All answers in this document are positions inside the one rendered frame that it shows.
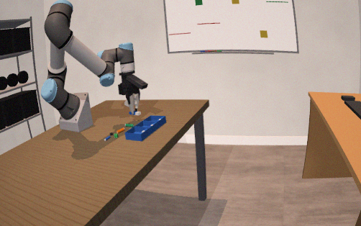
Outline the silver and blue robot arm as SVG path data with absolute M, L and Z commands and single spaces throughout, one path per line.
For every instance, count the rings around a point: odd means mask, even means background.
M 64 61 L 65 51 L 97 75 L 102 86 L 111 86 L 114 83 L 116 62 L 120 61 L 122 73 L 135 70 L 131 42 L 119 44 L 118 48 L 100 51 L 96 55 L 70 30 L 72 11 L 73 5 L 69 1 L 58 0 L 50 7 L 44 25 L 45 33 L 50 40 L 50 62 L 47 80 L 41 88 L 41 96 L 66 120 L 76 115 L 80 99 L 64 89 L 67 73 L 67 65 Z

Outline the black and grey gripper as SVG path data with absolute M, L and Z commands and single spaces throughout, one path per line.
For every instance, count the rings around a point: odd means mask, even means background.
M 133 73 L 135 72 L 131 71 L 127 73 L 122 73 L 122 72 L 119 73 L 119 75 L 122 76 L 122 83 L 120 83 L 121 85 L 120 84 L 118 85 L 119 94 L 120 95 L 126 94 L 127 100 L 124 102 L 124 105 L 130 108 L 132 114 L 134 114 L 134 105 L 135 105 L 135 111 L 137 112 L 140 101 L 140 89 L 136 87 L 134 84 L 128 82 L 128 80 L 126 80 L 127 76 Z

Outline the blue rack of bins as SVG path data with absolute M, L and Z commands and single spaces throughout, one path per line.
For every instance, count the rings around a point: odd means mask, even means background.
M 139 124 L 125 132 L 126 140 L 143 141 L 146 137 L 151 135 L 165 123 L 165 116 L 150 115 L 148 118 L 144 119 Z

